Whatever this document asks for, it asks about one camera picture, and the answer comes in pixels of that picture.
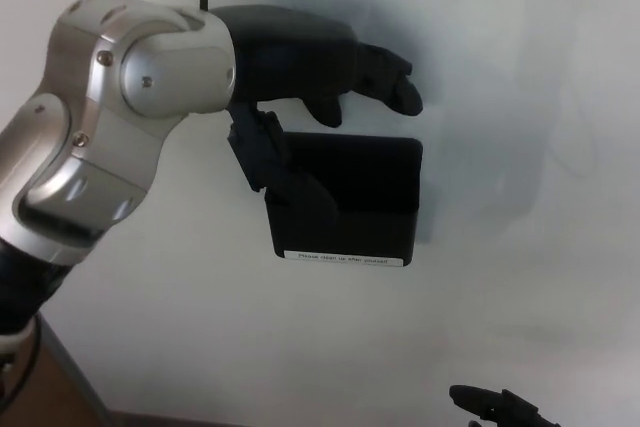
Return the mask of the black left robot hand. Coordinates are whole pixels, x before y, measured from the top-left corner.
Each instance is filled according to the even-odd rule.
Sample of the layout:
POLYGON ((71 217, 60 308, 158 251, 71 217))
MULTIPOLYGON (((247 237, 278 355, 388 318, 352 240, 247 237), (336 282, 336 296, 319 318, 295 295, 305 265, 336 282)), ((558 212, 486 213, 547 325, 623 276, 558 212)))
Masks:
POLYGON ((423 101, 411 82, 412 64, 398 54, 360 41, 346 23, 271 5, 213 9, 233 42, 236 80, 227 108, 229 144, 251 189, 267 190, 300 214, 333 223, 332 195, 292 159, 285 133, 262 102, 300 100, 320 124, 342 123, 340 98, 349 92, 377 100, 405 116, 423 101))

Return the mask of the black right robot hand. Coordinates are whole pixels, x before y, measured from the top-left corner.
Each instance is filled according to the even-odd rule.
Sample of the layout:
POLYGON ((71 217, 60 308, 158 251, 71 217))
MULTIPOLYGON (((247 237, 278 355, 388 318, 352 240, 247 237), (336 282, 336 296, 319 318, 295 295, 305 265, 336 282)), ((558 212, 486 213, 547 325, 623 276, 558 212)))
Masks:
POLYGON ((536 406, 506 389, 494 392, 453 385, 449 388, 449 396, 457 407, 497 426, 558 427, 557 423, 541 416, 536 406))

